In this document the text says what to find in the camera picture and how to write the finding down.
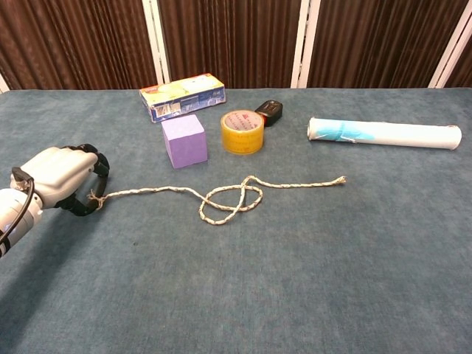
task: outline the robotic hand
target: robotic hand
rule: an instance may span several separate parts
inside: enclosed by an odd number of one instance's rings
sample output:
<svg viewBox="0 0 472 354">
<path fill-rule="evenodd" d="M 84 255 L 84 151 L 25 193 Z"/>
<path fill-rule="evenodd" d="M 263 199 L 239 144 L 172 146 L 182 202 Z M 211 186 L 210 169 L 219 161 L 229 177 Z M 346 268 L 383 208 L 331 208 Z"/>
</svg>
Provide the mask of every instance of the robotic hand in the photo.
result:
<svg viewBox="0 0 472 354">
<path fill-rule="evenodd" d="M 0 190 L 0 257 L 39 222 L 44 209 L 62 208 L 77 216 L 92 213 L 95 200 L 82 204 L 76 192 L 96 173 L 97 196 L 105 192 L 110 166 L 97 149 L 79 146 L 50 147 L 21 167 L 14 167 L 9 189 Z"/>
</svg>

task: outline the tape roll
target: tape roll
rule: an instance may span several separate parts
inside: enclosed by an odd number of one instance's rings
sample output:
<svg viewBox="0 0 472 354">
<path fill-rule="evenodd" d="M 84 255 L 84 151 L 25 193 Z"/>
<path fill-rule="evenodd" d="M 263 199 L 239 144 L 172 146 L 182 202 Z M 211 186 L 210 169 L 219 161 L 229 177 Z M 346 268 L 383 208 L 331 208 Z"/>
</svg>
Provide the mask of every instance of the tape roll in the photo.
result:
<svg viewBox="0 0 472 354">
<path fill-rule="evenodd" d="M 263 146 L 264 119 L 254 111 L 231 111 L 221 117 L 221 141 L 230 153 L 247 155 Z"/>
</svg>

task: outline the purple foam block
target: purple foam block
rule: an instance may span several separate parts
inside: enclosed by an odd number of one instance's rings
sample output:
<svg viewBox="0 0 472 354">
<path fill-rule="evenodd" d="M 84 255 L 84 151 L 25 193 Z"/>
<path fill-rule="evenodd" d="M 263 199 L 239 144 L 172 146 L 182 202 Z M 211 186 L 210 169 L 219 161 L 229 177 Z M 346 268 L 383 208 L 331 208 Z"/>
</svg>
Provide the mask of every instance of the purple foam block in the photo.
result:
<svg viewBox="0 0 472 354">
<path fill-rule="evenodd" d="M 174 168 L 204 162 L 207 135 L 196 115 L 172 118 L 162 122 L 165 147 Z"/>
</svg>

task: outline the black cable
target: black cable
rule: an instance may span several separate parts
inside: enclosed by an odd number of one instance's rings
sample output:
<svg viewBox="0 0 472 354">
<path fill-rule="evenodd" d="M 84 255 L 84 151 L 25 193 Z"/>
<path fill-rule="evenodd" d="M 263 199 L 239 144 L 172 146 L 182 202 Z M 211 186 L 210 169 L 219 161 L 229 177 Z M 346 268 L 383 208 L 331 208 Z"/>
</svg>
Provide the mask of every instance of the black cable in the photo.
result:
<svg viewBox="0 0 472 354">
<path fill-rule="evenodd" d="M 29 187 L 29 190 L 28 190 L 28 196 L 27 196 L 27 199 L 26 201 L 24 202 L 23 204 L 23 207 L 21 208 L 21 211 L 19 212 L 18 215 L 16 215 L 16 218 L 15 220 L 11 223 L 10 227 L 8 228 L 8 230 L 5 231 L 4 234 L 0 235 L 0 244 L 12 233 L 12 231 L 17 227 L 17 225 L 20 223 L 20 220 L 24 217 L 24 215 L 26 214 L 28 208 L 30 207 L 30 204 L 31 204 L 31 200 L 32 200 L 32 196 L 35 192 L 35 182 L 33 180 L 33 178 L 28 175 L 28 178 L 26 178 L 26 181 L 28 182 L 28 187 Z"/>
</svg>

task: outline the curtain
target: curtain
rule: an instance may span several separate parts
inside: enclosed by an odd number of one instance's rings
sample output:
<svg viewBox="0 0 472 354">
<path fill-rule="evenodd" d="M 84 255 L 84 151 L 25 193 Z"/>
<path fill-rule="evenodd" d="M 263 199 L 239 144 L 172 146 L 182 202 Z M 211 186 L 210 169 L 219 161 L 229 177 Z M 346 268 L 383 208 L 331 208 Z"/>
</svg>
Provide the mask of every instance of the curtain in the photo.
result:
<svg viewBox="0 0 472 354">
<path fill-rule="evenodd" d="M 472 87 L 472 37 L 457 61 L 445 87 Z"/>
<path fill-rule="evenodd" d="M 323 0 L 309 87 L 427 87 L 468 0 Z"/>
<path fill-rule="evenodd" d="M 159 0 L 172 80 L 290 87 L 301 0 Z"/>
<path fill-rule="evenodd" d="M 0 28 L 11 89 L 156 84 L 141 0 L 1 0 Z"/>
</svg>

